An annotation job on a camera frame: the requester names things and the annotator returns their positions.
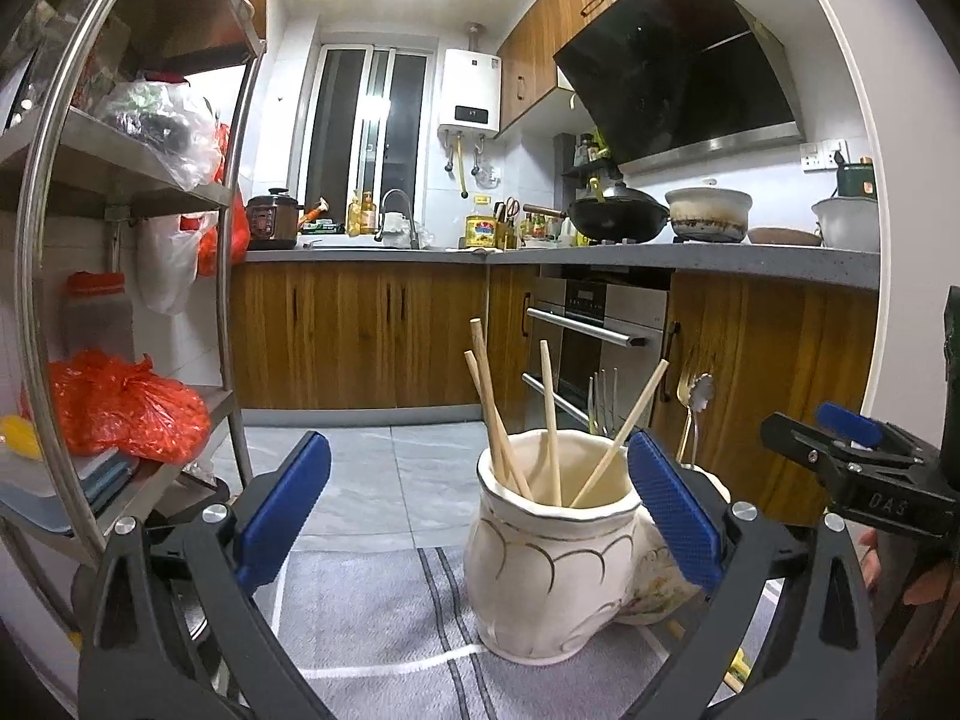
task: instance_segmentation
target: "gas water heater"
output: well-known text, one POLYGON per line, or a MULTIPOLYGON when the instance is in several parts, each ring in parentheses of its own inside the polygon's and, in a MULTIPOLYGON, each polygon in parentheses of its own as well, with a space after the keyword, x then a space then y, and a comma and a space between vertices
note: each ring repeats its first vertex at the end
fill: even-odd
POLYGON ((500 57, 447 49, 438 131, 493 138, 500 132, 500 57))

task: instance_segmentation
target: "gray tile floor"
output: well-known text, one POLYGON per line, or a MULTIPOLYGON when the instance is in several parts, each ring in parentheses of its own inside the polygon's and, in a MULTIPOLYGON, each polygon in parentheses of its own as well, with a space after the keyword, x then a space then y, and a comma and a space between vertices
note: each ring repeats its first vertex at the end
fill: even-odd
MULTIPOLYGON (((476 512, 476 461, 487 447, 481 422, 395 428, 323 428, 330 481, 294 549, 385 552, 462 546, 476 512)), ((280 466, 301 428, 247 428, 253 473, 280 466)), ((217 476, 240 491, 233 447, 214 453, 217 476)))

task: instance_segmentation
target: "gray rug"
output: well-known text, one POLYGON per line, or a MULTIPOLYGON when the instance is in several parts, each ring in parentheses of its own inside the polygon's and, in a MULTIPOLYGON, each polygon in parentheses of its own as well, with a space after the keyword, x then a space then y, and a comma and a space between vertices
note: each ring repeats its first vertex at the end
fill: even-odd
MULTIPOLYGON (((677 642, 665 624, 613 624, 563 664, 519 666, 476 633, 460 549, 291 552, 272 619, 294 664, 340 720, 621 717, 677 642)), ((757 655, 776 595, 744 651, 757 655)), ((700 604, 675 618, 691 631, 700 604)), ((721 685, 716 700, 730 693, 721 685)))

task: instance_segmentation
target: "black stripe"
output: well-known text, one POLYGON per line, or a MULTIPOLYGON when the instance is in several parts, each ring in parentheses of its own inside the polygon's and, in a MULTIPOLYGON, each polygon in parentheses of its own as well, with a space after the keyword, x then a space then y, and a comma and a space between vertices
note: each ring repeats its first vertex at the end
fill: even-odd
MULTIPOLYGON (((433 581, 433 573, 430 571, 430 563, 426 560, 426 553, 422 549, 418 549, 416 553, 421 559, 426 586, 430 590, 430 598, 433 601, 433 615, 437 623, 437 632, 440 635, 440 645, 443 646, 443 651, 448 653, 453 648, 450 646, 450 640, 443 627, 443 612, 440 610, 440 594, 437 592, 437 583, 433 581)), ((470 712, 467 709, 467 693, 464 692, 464 681, 460 677, 457 662, 447 661, 446 667, 450 670, 450 679, 453 679, 453 688, 457 691, 457 702, 460 704, 460 720, 470 720, 470 712)))
MULTIPOLYGON (((443 573, 446 574, 446 580, 450 583, 450 593, 453 596, 453 616, 457 620, 460 635, 464 637, 464 644, 477 644, 467 630, 467 623, 464 622, 463 607, 460 605, 460 589, 450 568, 450 561, 446 559, 446 552, 443 552, 442 548, 436 547, 436 550, 437 557, 440 558, 440 565, 443 565, 443 573)), ((483 708, 486 709, 488 720, 496 720, 496 709, 493 707, 490 692, 487 690, 487 681, 484 679, 480 659, 476 653, 470 654, 470 665, 473 666, 473 675, 477 678, 477 688, 480 688, 480 699, 483 701, 483 708)))

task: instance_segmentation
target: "silver screw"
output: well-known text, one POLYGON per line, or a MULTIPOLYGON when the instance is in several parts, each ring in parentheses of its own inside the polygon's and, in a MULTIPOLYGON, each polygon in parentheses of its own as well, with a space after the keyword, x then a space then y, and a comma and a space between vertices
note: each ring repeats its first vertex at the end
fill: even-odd
POLYGON ((134 528, 136 528, 136 519, 133 519, 133 517, 120 517, 120 519, 113 524, 113 532, 118 533, 120 536, 126 536, 126 534, 133 531, 134 528))
POLYGON ((757 507, 746 501, 737 501, 733 504, 733 516, 747 522, 753 522, 757 519, 757 507))
POLYGON ((843 533, 846 529, 846 522, 843 522, 843 517, 840 517, 839 514, 834 514, 830 512, 824 517, 824 524, 827 525, 827 528, 830 528, 834 533, 843 533))
POLYGON ((215 503, 213 506, 208 506, 203 510, 203 522, 208 522, 211 525, 216 524, 217 522, 223 522, 224 519, 227 519, 227 507, 222 503, 215 503))

